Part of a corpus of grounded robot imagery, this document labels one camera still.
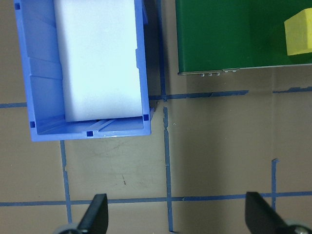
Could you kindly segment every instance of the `beige floor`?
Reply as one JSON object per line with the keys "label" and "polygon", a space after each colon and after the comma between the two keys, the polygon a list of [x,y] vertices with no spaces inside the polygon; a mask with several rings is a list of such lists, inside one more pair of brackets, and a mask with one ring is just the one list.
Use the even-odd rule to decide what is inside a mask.
{"label": "beige floor", "polygon": [[[312,66],[180,77],[175,1],[162,3],[166,93],[249,92],[160,100],[150,136],[65,141],[70,199],[88,201],[96,193],[114,199],[117,203],[109,204],[110,234],[169,233],[163,122],[167,107],[171,190],[179,200],[172,202],[174,231],[247,234],[244,199],[183,197],[271,193],[274,158],[280,161],[277,192],[299,192],[278,197],[277,211],[312,226],[312,197],[301,193],[312,191],[312,92],[272,92],[312,86]],[[156,3],[146,1],[146,6],[149,94],[160,95]],[[0,104],[19,102],[26,101],[13,1],[2,0]],[[67,223],[60,142],[31,142],[27,122],[25,107],[0,108],[0,230],[6,234],[52,233]],[[119,200],[157,197],[163,199]],[[71,206],[74,222],[87,207]]]}

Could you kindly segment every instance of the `blue tape line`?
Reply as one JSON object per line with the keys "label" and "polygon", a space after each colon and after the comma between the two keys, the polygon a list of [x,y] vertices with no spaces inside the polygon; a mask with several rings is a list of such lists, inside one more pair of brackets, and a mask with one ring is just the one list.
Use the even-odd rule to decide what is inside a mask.
{"label": "blue tape line", "polygon": [[[272,197],[271,193],[261,193],[262,197]],[[305,192],[285,192],[276,193],[276,197],[292,197],[292,196],[312,196],[312,191]],[[233,200],[244,199],[245,194],[236,195],[218,195],[218,196],[177,196],[172,197],[173,201],[215,201],[215,200]],[[141,202],[165,202],[168,201],[166,197],[152,197],[152,198],[129,198],[129,199],[109,199],[109,204],[118,203],[141,203]],[[71,205],[90,205],[91,200],[77,200],[70,201]],[[0,202],[0,207],[3,206],[58,206],[67,205],[66,201],[26,201],[26,202]]]}
{"label": "blue tape line", "polygon": [[277,197],[282,197],[282,196],[312,196],[312,191],[277,193],[276,196]]}
{"label": "blue tape line", "polygon": [[169,225],[169,231],[173,232],[174,226],[173,226],[173,215],[172,215],[169,132],[168,132],[167,128],[168,128],[168,108],[164,107],[164,139],[165,139],[165,163],[166,163],[168,225]]}
{"label": "blue tape line", "polygon": [[117,203],[141,203],[141,202],[164,202],[166,197],[152,197],[152,198],[129,198],[129,199],[109,199],[109,204]]}
{"label": "blue tape line", "polygon": [[159,75],[161,94],[166,95],[166,79],[165,79],[165,56],[164,56],[164,42],[162,33],[162,12],[161,0],[157,0],[157,20],[158,20],[158,41],[159,41]]}
{"label": "blue tape line", "polygon": [[278,159],[273,159],[271,162],[271,190],[272,190],[272,209],[276,210],[276,165]]}
{"label": "blue tape line", "polygon": [[227,96],[245,95],[249,90],[210,92],[210,93],[193,93],[193,94],[169,94],[169,95],[154,95],[149,96],[149,100],[169,100],[169,99],[184,99],[184,98],[214,98]]}
{"label": "blue tape line", "polygon": [[282,91],[273,91],[274,94],[281,94],[281,93],[297,93],[297,92],[311,92],[312,87],[309,86],[307,88],[300,88],[300,87],[293,87],[288,90],[282,90]]}
{"label": "blue tape line", "polygon": [[[261,196],[271,197],[271,194],[261,194]],[[173,197],[172,201],[216,201],[216,200],[232,200],[245,198],[246,194],[218,195],[218,196],[181,196],[181,197]]]}
{"label": "blue tape line", "polygon": [[15,107],[27,107],[27,103],[17,102],[17,103],[0,104],[0,109],[1,108],[15,108]]}
{"label": "blue tape line", "polygon": [[68,223],[72,223],[73,222],[73,220],[72,220],[72,209],[71,209],[71,204],[70,204],[68,175],[67,175],[67,171],[66,171],[67,162],[66,162],[65,142],[64,142],[64,140],[61,140],[61,141],[59,141],[59,143],[60,143],[60,153],[61,153],[61,157],[62,157],[67,220],[68,220]]}
{"label": "blue tape line", "polygon": [[[108,204],[122,204],[122,203],[143,203],[143,202],[165,202],[166,197],[151,197],[151,198],[126,198],[126,199],[108,199]],[[88,205],[91,200],[71,201],[72,205]]]}
{"label": "blue tape line", "polygon": [[25,202],[0,202],[2,206],[59,206],[65,205],[65,201],[25,201]]}

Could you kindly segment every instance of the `green panel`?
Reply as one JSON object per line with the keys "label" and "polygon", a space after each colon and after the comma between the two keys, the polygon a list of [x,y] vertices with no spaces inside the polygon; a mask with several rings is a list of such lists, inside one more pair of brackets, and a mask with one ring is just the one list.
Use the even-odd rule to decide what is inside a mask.
{"label": "green panel", "polygon": [[312,63],[288,56],[284,21],[312,0],[176,0],[179,71]]}

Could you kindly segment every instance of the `square notch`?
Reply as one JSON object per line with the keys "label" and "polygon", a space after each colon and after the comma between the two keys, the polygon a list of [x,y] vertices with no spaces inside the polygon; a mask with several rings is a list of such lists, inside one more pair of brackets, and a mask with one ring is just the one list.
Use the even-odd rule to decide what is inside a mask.
{"label": "square notch", "polygon": [[150,119],[149,115],[143,115],[143,120],[148,121]]}
{"label": "square notch", "polygon": [[87,132],[87,137],[93,137],[93,131],[88,131]]}
{"label": "square notch", "polygon": [[19,3],[14,3],[14,8],[15,8],[15,10],[20,10],[20,4]]}

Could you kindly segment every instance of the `blue painter's tape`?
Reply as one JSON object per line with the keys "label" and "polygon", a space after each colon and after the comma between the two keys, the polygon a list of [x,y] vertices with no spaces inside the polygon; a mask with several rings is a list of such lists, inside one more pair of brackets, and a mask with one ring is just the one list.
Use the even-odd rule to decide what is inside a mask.
{"label": "blue painter's tape", "polygon": [[194,93],[194,94],[171,94],[167,95],[167,99],[184,99],[184,98],[213,98],[245,95],[249,90],[224,91],[211,93]]}
{"label": "blue painter's tape", "polygon": [[282,197],[282,196],[312,196],[312,191],[277,193],[276,196],[277,197]]}
{"label": "blue painter's tape", "polygon": [[164,202],[166,197],[151,197],[151,198],[130,198],[130,199],[109,199],[109,204],[117,203],[141,203],[141,202]]}
{"label": "blue painter's tape", "polygon": [[27,107],[27,103],[26,102],[17,102],[17,103],[0,104],[0,109],[1,108],[16,108],[16,107]]}
{"label": "blue painter's tape", "polygon": [[[165,202],[165,201],[167,201],[166,197],[108,199],[108,204]],[[90,203],[91,203],[91,200],[71,201],[72,205],[89,205]]]}
{"label": "blue painter's tape", "polygon": [[276,165],[278,159],[273,159],[271,163],[271,190],[272,190],[272,209],[276,210]]}
{"label": "blue painter's tape", "polygon": [[169,231],[173,232],[172,196],[171,196],[171,172],[170,172],[170,151],[168,132],[168,108],[164,107],[164,140],[165,140],[165,163],[166,163],[166,185],[167,185],[167,209]]}
{"label": "blue painter's tape", "polygon": [[274,94],[282,94],[282,93],[297,93],[297,92],[311,92],[312,87],[309,86],[307,88],[300,88],[300,87],[293,87],[288,90],[282,90],[282,91],[273,91]]}
{"label": "blue painter's tape", "polygon": [[2,206],[60,206],[65,205],[65,201],[25,201],[25,202],[0,202]]}
{"label": "blue painter's tape", "polygon": [[67,210],[67,221],[68,223],[72,223],[72,209],[69,195],[69,183],[68,183],[68,175],[66,171],[66,152],[65,152],[65,142],[61,140],[60,142],[60,152],[62,158],[62,168],[63,168],[63,179],[64,179],[64,189],[65,189],[65,200],[66,200],[66,210]]}

